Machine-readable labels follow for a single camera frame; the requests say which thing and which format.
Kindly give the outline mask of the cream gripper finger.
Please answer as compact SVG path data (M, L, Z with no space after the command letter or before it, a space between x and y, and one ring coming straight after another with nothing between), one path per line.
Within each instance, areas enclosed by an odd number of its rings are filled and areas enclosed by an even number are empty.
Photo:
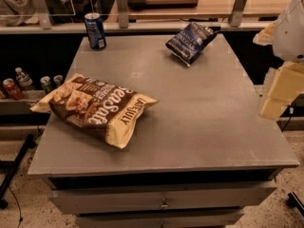
M270 23L266 28L255 35L253 43L260 46L269 46L273 43L273 33L275 28L275 21Z
M284 62L278 69L270 68L264 79L263 90L258 115L277 121L304 91L304 64Z

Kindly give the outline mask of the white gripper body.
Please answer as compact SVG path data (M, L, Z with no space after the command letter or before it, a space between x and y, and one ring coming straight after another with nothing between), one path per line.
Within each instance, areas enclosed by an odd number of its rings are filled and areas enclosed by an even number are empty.
M292 0L278 16L273 32L273 52L284 61L304 62L303 0Z

